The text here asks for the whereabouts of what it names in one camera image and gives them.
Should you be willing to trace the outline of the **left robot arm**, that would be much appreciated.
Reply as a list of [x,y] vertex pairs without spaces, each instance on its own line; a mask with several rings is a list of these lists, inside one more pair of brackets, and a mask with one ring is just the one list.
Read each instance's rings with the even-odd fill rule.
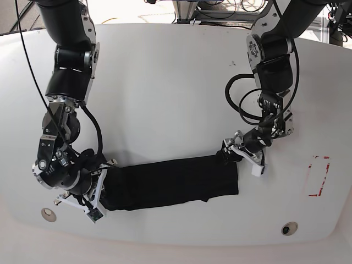
[[[246,38],[247,56],[252,72],[232,77],[225,87],[225,98],[244,122],[253,126],[245,134],[237,131],[223,141],[218,152],[225,163],[244,157],[265,164],[265,148],[273,140],[293,132],[290,110],[299,84],[300,65],[295,39],[314,21],[327,1],[268,1],[254,21]],[[230,88],[239,79],[254,79],[261,115],[244,111],[234,103]]]

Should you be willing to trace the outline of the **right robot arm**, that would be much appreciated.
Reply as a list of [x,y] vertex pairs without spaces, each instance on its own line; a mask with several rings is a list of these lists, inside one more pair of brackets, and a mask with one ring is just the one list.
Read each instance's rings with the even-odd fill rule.
[[[46,189],[60,188],[55,202],[69,203],[92,220],[106,215],[101,192],[107,173],[115,168],[103,156],[101,129],[86,104],[100,52],[86,1],[37,1],[46,30],[56,43],[54,69],[41,99],[46,107],[37,159],[32,167]],[[77,109],[92,121],[98,149],[78,152],[73,142],[80,134]]]

